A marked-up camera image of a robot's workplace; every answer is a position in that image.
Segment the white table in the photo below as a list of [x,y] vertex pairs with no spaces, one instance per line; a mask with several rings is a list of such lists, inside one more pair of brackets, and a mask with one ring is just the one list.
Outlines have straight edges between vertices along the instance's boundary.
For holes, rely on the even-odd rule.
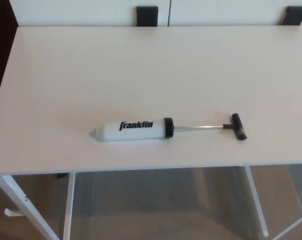
[[[103,122],[173,117],[248,136],[98,142]],[[0,186],[47,239],[11,175],[302,163],[302,27],[20,27],[0,89]],[[66,223],[66,237],[70,222]]]

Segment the franklin logo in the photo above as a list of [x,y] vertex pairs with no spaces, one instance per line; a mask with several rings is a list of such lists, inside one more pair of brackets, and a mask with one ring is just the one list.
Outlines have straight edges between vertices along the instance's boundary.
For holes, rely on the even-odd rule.
[[153,127],[153,122],[151,122],[151,121],[138,121],[138,122],[126,122],[126,121],[123,121],[123,122],[121,122],[121,125],[120,125],[120,131],[122,130],[122,129],[140,129],[140,128],[151,128],[151,127]]

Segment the wooden floor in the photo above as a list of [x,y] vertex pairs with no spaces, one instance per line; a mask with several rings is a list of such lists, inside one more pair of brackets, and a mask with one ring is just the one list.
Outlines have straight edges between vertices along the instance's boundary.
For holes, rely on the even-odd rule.
[[[247,240],[250,212],[235,168],[78,173],[72,240]],[[286,166],[252,168],[270,235],[300,213]],[[17,176],[17,182],[62,238],[68,178]],[[43,239],[0,189],[0,240]],[[302,224],[281,240],[302,240]]]

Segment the white cabinet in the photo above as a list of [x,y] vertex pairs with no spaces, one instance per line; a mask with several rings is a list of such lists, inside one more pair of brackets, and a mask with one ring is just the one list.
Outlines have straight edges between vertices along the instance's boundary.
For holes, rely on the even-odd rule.
[[20,26],[133,26],[136,6],[158,6],[167,26],[170,0],[11,0]]
[[170,26],[277,25],[289,5],[302,0],[172,0]]

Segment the dark wall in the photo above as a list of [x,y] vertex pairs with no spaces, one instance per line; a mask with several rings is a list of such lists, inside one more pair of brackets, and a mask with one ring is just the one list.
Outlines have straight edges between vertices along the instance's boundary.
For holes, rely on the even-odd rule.
[[0,85],[18,27],[9,0],[0,0]]

